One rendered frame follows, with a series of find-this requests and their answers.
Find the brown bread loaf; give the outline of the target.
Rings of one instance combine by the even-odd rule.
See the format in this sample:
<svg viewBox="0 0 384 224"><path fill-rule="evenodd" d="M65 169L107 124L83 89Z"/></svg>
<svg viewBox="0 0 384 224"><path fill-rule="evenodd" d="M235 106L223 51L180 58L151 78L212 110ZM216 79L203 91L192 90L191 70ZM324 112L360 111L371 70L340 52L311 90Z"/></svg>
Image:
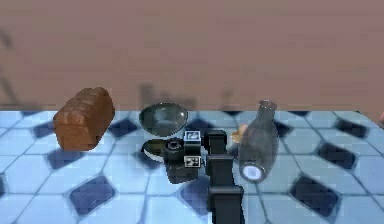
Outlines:
<svg viewBox="0 0 384 224"><path fill-rule="evenodd" d="M109 92L102 88L84 88L54 115L53 125L63 150L94 149L115 116Z"/></svg>

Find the dark plate with white rim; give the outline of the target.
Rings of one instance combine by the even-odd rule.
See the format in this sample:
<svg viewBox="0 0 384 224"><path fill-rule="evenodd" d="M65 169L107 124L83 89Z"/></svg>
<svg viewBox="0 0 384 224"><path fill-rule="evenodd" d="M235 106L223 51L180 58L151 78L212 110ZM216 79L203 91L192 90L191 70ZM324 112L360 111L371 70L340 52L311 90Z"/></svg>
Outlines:
<svg viewBox="0 0 384 224"><path fill-rule="evenodd" d="M141 151L150 159L163 163L162 150L165 148L166 141L163 139L152 139L146 141Z"/></svg>

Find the grey glass bottle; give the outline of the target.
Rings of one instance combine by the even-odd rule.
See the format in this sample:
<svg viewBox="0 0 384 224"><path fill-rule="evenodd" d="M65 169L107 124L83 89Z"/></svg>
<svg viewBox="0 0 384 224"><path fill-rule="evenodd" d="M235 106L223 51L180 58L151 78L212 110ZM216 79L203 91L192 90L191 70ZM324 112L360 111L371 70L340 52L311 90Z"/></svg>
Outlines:
<svg viewBox="0 0 384 224"><path fill-rule="evenodd" d="M272 169L279 148L279 137L274 123L277 105L261 100L256 118L241 136L238 149L239 172L250 182L262 182Z"/></svg>

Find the tan potato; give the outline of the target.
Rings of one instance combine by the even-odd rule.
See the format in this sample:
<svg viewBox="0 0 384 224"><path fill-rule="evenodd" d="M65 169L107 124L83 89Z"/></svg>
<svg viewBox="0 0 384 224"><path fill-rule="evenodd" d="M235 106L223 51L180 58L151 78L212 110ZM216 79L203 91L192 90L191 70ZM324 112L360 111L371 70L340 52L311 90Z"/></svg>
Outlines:
<svg viewBox="0 0 384 224"><path fill-rule="evenodd" d="M242 124L237 131L235 131L235 132L233 132L231 134L232 141L234 143L240 143L241 139L242 139L242 136L243 136L244 132L246 131L246 129L247 129L247 125L246 124Z"/></svg>

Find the dark grey bowl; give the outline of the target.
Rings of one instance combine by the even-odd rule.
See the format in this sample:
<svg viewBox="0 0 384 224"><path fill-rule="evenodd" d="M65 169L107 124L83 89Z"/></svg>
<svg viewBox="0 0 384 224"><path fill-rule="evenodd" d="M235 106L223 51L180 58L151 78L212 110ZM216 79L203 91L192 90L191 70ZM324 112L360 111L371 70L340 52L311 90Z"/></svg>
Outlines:
<svg viewBox="0 0 384 224"><path fill-rule="evenodd" d="M157 103L139 114L142 128L158 137L168 137L181 130L188 120L188 111L176 103Z"/></svg>

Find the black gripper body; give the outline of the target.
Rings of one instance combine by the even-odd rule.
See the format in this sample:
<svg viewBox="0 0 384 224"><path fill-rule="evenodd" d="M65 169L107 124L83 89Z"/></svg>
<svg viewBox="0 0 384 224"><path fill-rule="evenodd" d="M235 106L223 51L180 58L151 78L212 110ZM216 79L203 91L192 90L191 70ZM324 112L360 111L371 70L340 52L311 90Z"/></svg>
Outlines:
<svg viewBox="0 0 384 224"><path fill-rule="evenodd" d="M172 184L192 181L198 178L197 168L186 168L184 163L184 142L179 138L168 139L163 149L163 160L168 180Z"/></svg>

